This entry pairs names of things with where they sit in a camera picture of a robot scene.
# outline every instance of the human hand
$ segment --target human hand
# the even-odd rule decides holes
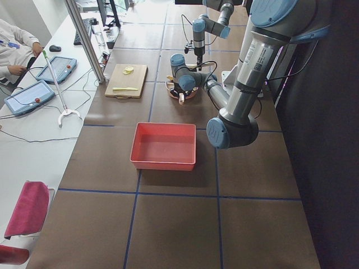
[[[15,76],[21,76],[26,71],[25,66],[7,66],[7,69]]]
[[[43,52],[43,47],[41,47],[39,42],[34,42],[33,43],[33,54],[35,55],[35,57],[39,56],[41,54],[41,52]]]

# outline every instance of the black computer mouse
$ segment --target black computer mouse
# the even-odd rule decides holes
[[[61,51],[61,47],[56,46],[56,45],[51,45],[50,48],[49,48],[49,50],[50,50],[51,52],[60,52],[60,51]]]

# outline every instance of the brown tiled floor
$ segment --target brown tiled floor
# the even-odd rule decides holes
[[[147,64],[143,96],[105,98],[106,86],[98,88],[28,268],[319,268],[270,95],[253,144],[211,147],[205,128],[217,110],[209,98],[198,92],[180,106],[164,82],[170,56],[183,54],[181,14],[217,20],[218,12],[161,2],[130,9],[105,69],[110,78],[116,63]],[[207,48],[218,77],[237,63],[247,19],[236,7],[228,40]],[[253,115],[259,110],[256,102]],[[147,121],[196,124],[193,171],[135,169],[132,138]]]

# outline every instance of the black keyboard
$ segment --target black keyboard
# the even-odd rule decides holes
[[[86,29],[86,32],[87,32],[89,38],[91,39],[91,34],[92,34],[91,19],[90,18],[85,18],[85,19],[82,20],[82,22],[85,25],[85,29]],[[80,36],[79,36],[78,32],[76,32],[73,44],[74,45],[81,45],[81,40],[80,40]]]

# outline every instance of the blue electronic device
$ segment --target blue electronic device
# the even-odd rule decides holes
[[[40,80],[14,95],[6,97],[4,102],[14,115],[23,115],[33,111],[54,96],[55,92],[49,85]]]
[[[50,60],[52,69],[57,77],[57,83],[62,83],[76,68],[77,60],[73,58],[65,58],[55,56]],[[36,76],[37,80],[44,80],[49,84],[54,84],[54,79],[51,76],[50,70],[46,65],[40,73]]]

